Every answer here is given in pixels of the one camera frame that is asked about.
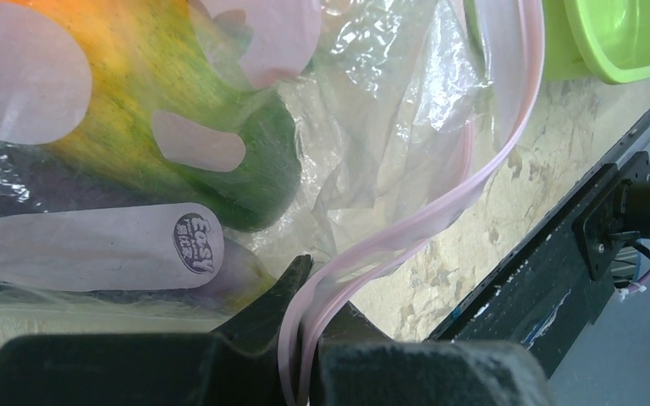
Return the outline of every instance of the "marble-patterned tabletop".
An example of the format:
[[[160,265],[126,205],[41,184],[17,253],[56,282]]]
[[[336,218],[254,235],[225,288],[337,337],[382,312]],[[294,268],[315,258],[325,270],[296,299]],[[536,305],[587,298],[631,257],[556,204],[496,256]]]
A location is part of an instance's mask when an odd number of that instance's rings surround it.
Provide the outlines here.
[[[531,230],[650,108],[650,80],[608,86],[594,79],[545,83],[519,146],[482,198],[389,277],[354,298],[388,335],[420,340]],[[0,347],[41,332],[203,331],[198,320],[0,312]]]

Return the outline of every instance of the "black oval logo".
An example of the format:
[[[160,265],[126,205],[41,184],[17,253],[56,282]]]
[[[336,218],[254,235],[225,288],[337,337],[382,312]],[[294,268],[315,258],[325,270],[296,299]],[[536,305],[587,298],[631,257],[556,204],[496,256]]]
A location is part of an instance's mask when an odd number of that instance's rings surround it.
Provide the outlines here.
[[[211,232],[211,224],[198,213],[188,213],[175,223],[175,249],[185,266],[194,273],[215,273],[212,249],[208,243]]]

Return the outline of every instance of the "green bowl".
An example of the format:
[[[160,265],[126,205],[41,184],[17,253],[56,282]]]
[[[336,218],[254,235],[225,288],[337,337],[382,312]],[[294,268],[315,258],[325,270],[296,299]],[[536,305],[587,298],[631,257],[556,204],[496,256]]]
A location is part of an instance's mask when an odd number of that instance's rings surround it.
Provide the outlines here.
[[[650,78],[650,0],[543,0],[544,78]]]

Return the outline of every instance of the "papaya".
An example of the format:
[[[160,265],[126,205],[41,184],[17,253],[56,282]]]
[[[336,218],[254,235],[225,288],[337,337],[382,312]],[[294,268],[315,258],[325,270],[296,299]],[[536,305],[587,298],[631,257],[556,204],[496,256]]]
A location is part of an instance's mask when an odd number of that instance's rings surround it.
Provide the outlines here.
[[[267,227],[289,206],[301,171],[295,122],[276,91],[239,91],[218,78],[193,24],[221,34],[188,0],[8,1],[62,26],[91,66],[84,119],[44,153],[162,201],[203,204],[240,231]],[[243,161],[230,172],[168,161],[151,131],[159,109],[237,134]]]

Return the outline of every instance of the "plastic bag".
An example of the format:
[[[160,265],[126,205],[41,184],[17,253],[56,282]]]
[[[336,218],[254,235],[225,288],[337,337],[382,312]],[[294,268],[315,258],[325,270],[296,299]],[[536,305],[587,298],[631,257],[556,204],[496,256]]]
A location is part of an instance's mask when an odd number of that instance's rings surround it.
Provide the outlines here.
[[[495,156],[485,62],[444,0],[0,1],[0,308],[222,320],[402,256],[339,255]]]
[[[317,341],[337,311],[357,289],[401,265],[453,222],[482,193],[489,176],[509,154],[526,125],[543,71],[542,3],[475,0],[469,6],[469,20],[481,38],[481,49],[494,82],[495,134],[501,134],[504,145],[489,164],[450,192],[330,261],[295,295],[278,342],[280,378],[288,404],[306,404]],[[376,265],[368,272],[339,280],[360,266],[363,258],[383,251],[398,255],[370,261]],[[295,345],[298,337],[300,348]]]

